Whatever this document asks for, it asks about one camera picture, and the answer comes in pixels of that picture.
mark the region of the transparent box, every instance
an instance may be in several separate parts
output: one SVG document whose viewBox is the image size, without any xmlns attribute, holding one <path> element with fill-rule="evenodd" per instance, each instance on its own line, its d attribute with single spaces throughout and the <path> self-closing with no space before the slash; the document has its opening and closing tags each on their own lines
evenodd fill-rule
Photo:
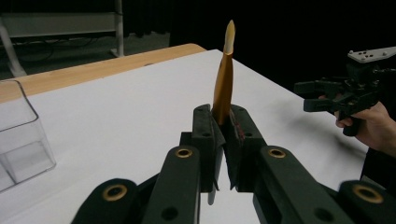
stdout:
<svg viewBox="0 0 396 224">
<path fill-rule="evenodd" d="M 0 192 L 55 164 L 40 118 L 21 83 L 0 81 Z"/>
</svg>

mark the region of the robotic hand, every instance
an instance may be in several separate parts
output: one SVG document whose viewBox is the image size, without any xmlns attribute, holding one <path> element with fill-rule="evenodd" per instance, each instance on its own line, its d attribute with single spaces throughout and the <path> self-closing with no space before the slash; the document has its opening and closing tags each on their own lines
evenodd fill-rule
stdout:
<svg viewBox="0 0 396 224">
<path fill-rule="evenodd" d="M 306 112 L 339 111 L 339 120 L 351 117 L 378 102 L 381 76 L 395 73 L 396 69 L 381 69 L 377 62 L 394 54 L 396 47 L 350 51 L 347 56 L 351 62 L 346 64 L 348 77 L 323 77 L 321 80 L 298 82 L 294 85 L 294 92 L 297 94 L 321 92 L 325 95 L 325 98 L 321 99 L 305 99 Z M 345 127 L 344 135 L 357 134 L 360 120 L 354 119 L 353 123 L 354 125 Z"/>
</svg>

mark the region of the screw hole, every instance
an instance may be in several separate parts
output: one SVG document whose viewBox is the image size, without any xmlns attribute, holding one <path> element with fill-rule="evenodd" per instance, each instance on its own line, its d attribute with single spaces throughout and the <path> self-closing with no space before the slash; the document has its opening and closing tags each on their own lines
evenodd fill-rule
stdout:
<svg viewBox="0 0 396 224">
<path fill-rule="evenodd" d="M 125 196 L 127 188 L 124 185 L 111 185 L 103 191 L 103 198 L 108 202 L 114 202 Z"/>
<path fill-rule="evenodd" d="M 382 203 L 384 202 L 384 198 L 379 194 L 376 190 L 363 186 L 363 185 L 355 185 L 353 186 L 353 192 L 369 203 Z"/>
<path fill-rule="evenodd" d="M 178 215 L 178 211 L 175 207 L 167 207 L 163 209 L 162 217 L 166 221 L 175 219 L 177 215 Z"/>
<path fill-rule="evenodd" d="M 286 156 L 286 153 L 280 149 L 270 149 L 268 154 L 275 158 L 284 158 Z"/>
<path fill-rule="evenodd" d="M 315 216 L 325 222 L 332 222 L 334 221 L 334 216 L 323 208 L 316 208 L 314 211 Z"/>
<path fill-rule="evenodd" d="M 189 149 L 181 148 L 176 152 L 179 158 L 188 158 L 192 155 L 192 151 Z"/>
</svg>

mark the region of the wooden table edge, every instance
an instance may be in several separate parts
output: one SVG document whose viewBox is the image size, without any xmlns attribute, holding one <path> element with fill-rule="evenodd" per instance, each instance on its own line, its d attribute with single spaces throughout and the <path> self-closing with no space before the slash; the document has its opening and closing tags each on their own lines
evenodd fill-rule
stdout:
<svg viewBox="0 0 396 224">
<path fill-rule="evenodd" d="M 12 79 L 22 84 L 26 95 L 34 95 L 204 51 L 196 44 L 184 44 Z"/>
</svg>

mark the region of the white table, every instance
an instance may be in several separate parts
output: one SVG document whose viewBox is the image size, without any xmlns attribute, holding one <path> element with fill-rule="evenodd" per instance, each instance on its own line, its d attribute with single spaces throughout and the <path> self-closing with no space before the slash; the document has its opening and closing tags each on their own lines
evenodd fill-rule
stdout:
<svg viewBox="0 0 396 224">
<path fill-rule="evenodd" d="M 57 166 L 0 194 L 0 223 L 70 223 L 103 182 L 140 184 L 190 132 L 192 110 L 212 104 L 222 53 L 209 50 L 29 96 Z M 332 189 L 359 179 L 367 147 L 346 137 L 329 113 L 234 61 L 234 105 L 247 109 L 268 145 L 290 150 Z M 229 190 L 225 160 L 213 205 L 202 194 L 201 223 L 259 223 L 252 194 Z"/>
</svg>

